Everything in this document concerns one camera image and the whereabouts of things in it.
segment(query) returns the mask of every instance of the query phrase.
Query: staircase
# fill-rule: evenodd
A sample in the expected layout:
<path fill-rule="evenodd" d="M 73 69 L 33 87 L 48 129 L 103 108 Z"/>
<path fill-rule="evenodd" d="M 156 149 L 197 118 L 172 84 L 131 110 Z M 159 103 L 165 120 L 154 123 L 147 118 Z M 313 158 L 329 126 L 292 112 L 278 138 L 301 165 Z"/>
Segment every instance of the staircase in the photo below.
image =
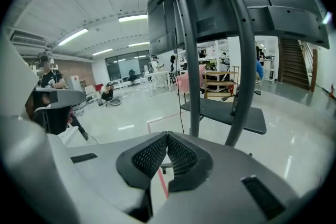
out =
<path fill-rule="evenodd" d="M 305 59 L 295 39 L 281 38 L 282 48 L 282 82 L 292 84 L 309 91 L 309 80 Z"/>

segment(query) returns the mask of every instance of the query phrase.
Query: blue shirt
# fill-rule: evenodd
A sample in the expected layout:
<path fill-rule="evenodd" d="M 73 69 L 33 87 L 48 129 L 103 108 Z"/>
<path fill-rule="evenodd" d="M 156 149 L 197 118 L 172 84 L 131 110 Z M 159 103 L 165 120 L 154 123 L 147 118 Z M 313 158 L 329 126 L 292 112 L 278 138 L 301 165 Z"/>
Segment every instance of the blue shirt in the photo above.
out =
<path fill-rule="evenodd" d="M 261 63 L 256 59 L 257 61 L 257 73 L 259 74 L 260 78 L 262 79 L 264 77 L 264 69 Z"/>

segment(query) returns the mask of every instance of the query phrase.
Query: red fire extinguisher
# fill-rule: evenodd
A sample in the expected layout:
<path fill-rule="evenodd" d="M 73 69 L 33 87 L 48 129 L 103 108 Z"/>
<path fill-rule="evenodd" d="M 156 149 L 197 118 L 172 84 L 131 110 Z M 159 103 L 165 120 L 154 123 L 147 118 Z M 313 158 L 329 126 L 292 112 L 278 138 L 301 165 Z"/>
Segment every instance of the red fire extinguisher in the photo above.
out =
<path fill-rule="evenodd" d="M 333 97 L 334 95 L 334 83 L 331 85 L 329 96 Z"/>

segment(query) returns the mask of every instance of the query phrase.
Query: white floor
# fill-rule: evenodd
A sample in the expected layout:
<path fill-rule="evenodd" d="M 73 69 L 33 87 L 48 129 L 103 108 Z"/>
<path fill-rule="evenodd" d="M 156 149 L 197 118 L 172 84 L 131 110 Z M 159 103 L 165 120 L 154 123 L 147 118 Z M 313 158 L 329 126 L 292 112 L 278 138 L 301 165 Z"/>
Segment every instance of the white floor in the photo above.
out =
<path fill-rule="evenodd" d="M 144 85 L 125 90 L 116 90 L 123 96 L 120 106 L 106 108 L 97 103 L 87 105 L 79 121 L 99 144 L 125 140 L 160 131 L 182 132 L 177 91 L 159 89 L 149 96 Z M 262 96 L 255 96 L 253 106 L 263 109 L 267 133 L 259 135 L 243 131 L 236 148 L 252 153 L 253 158 L 283 177 L 302 196 L 321 185 L 334 158 L 334 143 L 317 130 L 298 118 L 283 113 L 274 105 L 260 102 Z M 189 112 L 182 111 L 184 132 L 190 125 Z M 199 136 L 203 139 L 224 144 L 229 125 L 207 118 L 200 122 Z M 163 175 L 167 185 L 173 179 L 172 169 Z M 152 181 L 154 212 L 165 201 L 164 188 L 158 173 Z"/>

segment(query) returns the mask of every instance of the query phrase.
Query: glass wall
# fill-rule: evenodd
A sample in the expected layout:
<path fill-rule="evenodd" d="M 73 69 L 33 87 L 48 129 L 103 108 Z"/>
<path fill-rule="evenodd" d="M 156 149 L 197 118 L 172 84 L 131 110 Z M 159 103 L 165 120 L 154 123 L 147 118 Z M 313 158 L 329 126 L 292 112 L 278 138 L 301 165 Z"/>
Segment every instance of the glass wall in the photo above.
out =
<path fill-rule="evenodd" d="M 131 70 L 139 78 L 144 72 L 144 66 L 148 65 L 149 61 L 150 55 L 148 50 L 106 58 L 110 80 L 122 78 L 124 81 L 127 81 Z"/>

